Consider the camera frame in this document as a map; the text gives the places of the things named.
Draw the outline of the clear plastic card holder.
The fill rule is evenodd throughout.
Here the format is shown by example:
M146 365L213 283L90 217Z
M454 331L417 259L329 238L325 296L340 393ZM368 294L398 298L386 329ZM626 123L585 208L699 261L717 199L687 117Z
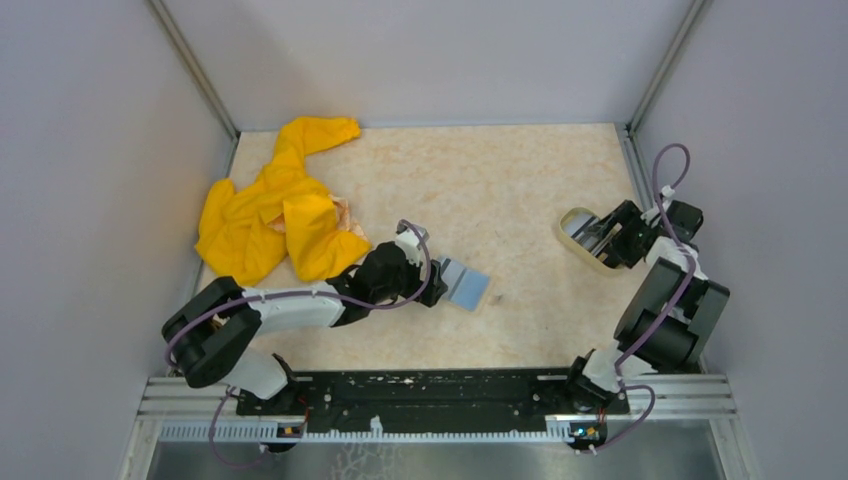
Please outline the clear plastic card holder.
M467 311L475 312L483 303L491 277L447 256L437 258L441 279L447 286L442 299Z

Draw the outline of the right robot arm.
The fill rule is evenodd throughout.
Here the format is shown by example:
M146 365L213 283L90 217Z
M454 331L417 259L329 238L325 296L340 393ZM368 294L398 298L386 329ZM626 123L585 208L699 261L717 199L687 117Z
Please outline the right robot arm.
M648 268L612 346L591 350L571 367L563 385L569 408L599 412L619 397L626 379L695 368L730 297L700 266L692 241L703 221L699 208L677 200L648 212L625 200L605 216L574 208L561 218L563 245L597 270Z

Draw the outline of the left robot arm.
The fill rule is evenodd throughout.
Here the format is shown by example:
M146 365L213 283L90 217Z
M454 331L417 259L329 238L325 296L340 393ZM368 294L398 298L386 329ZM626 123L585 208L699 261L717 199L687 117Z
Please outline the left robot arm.
M252 348L255 338L347 326L412 302L432 307L447 290L427 248L400 240L379 244L360 263L308 287L255 289L218 277L163 325L165 358L191 388L225 383L285 414L297 406L300 388L281 355Z

